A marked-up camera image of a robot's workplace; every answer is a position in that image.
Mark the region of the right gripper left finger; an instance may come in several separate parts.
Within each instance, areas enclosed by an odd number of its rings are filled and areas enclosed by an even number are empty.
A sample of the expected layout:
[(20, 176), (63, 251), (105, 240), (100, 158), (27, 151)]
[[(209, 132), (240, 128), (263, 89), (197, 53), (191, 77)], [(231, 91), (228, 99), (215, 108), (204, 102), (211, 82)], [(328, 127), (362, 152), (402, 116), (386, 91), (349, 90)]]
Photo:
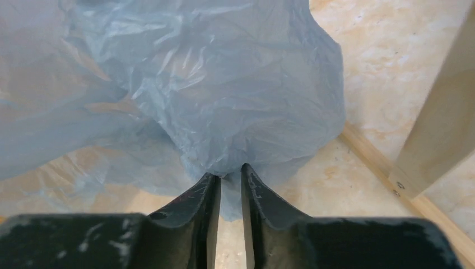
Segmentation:
[(149, 215), (13, 216), (1, 224), (1, 267), (214, 268), (220, 194), (207, 173)]

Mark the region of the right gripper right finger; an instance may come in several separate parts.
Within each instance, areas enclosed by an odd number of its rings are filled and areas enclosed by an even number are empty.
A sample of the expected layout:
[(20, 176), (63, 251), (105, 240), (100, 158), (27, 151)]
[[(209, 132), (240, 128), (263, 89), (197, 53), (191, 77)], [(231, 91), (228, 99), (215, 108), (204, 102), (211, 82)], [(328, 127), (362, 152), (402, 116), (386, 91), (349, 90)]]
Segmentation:
[(415, 217), (312, 217), (241, 168), (248, 268), (461, 268), (445, 234)]

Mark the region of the blue plastic trash bag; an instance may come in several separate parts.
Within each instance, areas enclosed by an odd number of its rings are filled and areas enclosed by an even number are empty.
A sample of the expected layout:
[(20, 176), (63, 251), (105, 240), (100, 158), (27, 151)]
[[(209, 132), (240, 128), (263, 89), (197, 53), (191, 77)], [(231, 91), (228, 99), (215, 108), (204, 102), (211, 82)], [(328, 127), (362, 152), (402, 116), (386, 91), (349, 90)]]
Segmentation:
[(343, 130), (308, 1), (2, 1), (1, 215), (128, 211), (239, 170), (292, 177)]

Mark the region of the wooden clothes rack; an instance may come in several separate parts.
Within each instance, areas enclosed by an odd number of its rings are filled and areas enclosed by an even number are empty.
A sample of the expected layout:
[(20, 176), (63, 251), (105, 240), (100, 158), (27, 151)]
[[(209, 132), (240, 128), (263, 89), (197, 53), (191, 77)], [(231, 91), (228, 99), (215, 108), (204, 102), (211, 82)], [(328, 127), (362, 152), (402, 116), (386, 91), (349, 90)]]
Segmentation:
[(469, 8), (395, 163), (350, 124), (340, 140), (410, 212), (437, 224), (463, 267), (473, 268), (474, 241), (424, 192), (474, 152), (474, 7)]

